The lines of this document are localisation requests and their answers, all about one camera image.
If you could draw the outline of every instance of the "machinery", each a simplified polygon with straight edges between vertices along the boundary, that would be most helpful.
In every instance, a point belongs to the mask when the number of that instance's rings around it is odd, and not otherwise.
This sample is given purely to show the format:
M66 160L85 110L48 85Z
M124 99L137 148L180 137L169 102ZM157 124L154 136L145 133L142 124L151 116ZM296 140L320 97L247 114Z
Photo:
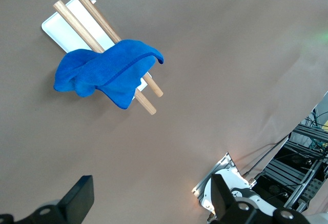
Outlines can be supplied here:
M94 202L93 178L82 176L56 204L35 210L30 216L14 222L9 214L0 215L1 224L81 224Z
M227 153L192 190L200 204L211 212L208 223L299 223L327 224L328 213L304 217L292 208L277 208L252 190Z
M287 141L256 177L253 190L275 207L301 213L325 182L327 168L322 154Z

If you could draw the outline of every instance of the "screw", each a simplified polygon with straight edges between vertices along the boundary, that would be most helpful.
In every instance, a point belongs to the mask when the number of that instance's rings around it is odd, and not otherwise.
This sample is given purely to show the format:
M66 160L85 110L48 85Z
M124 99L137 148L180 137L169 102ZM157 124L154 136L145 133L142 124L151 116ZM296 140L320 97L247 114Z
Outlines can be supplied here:
M287 210L283 210L283 211L281 211L280 212L280 214L281 214L281 216L283 217L283 218L286 218L286 219L293 219L294 218L294 216L291 214L291 212L289 212L289 211L287 211Z
M238 207L239 207L241 210L245 210L245 211L247 211L247 210L250 209L250 207L249 207L246 203L243 203L243 202L239 203L239 204L238 204Z

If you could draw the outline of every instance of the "brown surface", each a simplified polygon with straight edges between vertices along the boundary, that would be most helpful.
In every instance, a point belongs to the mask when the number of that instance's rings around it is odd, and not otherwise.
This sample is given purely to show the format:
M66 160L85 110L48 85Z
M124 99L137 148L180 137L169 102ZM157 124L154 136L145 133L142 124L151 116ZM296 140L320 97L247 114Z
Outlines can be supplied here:
M205 223L191 189L229 151L244 172L328 89L328 0L97 0L122 38L165 56L124 111L52 89L58 0L0 0L0 212L17 218L92 174L88 223Z

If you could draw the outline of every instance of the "white robot part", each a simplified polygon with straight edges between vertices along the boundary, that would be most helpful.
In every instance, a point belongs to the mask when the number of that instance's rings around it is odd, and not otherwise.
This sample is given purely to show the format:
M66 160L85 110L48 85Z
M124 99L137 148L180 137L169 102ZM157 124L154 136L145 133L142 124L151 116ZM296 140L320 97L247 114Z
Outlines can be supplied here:
M266 215L273 215L273 212L276 210L276 208L251 190L252 186L248 183L247 180L241 177L236 167L230 169L221 169L215 172L215 174L222 175L228 188L236 199L247 198L250 204L256 208L259 208ZM209 179L205 186L204 198L202 199L201 205L210 212L214 212L214 207L211 200L211 179Z

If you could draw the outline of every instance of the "wooden dowel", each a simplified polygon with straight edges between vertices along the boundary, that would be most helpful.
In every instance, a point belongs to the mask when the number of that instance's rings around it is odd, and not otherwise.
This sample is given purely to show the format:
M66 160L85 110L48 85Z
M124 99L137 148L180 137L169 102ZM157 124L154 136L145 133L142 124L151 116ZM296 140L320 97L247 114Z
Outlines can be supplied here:
M100 11L93 5L90 0L79 0L81 4L86 8L86 10L90 13L90 15L98 22L100 27L105 31L109 38L114 43L121 41L121 38L117 35L117 33L112 29L109 22L105 19L105 17L100 13Z
M163 96L162 90L159 88L159 86L156 84L156 82L153 80L153 78L148 72L143 76L143 79L145 80L145 82L147 82L147 84L151 87L151 89L158 97Z
M101 45L80 23L75 15L73 15L73 13L66 7L63 1L59 0L56 4L53 5L53 7L93 51L99 53L104 52L104 49L101 47Z
M95 40L95 38L89 33L89 31L81 24L81 22L73 15L73 13L61 0L55 3L53 7L93 51L99 53L104 52L103 47ZM135 93L137 95L135 95L135 98L141 103L141 105L151 115L155 114L156 109L148 101L148 99L138 89L136 89Z
M109 22L104 18L101 12L96 8L96 6L90 0L79 0L79 1L90 13L90 15L96 20L96 22L98 22L99 26L104 30L104 32L114 43L121 41L121 38L117 35L114 29L112 29ZM156 82L151 78L149 73L146 73L143 79L158 97L161 97L163 95L162 90L159 88Z
M155 107L146 99L146 97L139 91L139 89L135 89L134 97L143 104L143 107L151 114L156 113Z

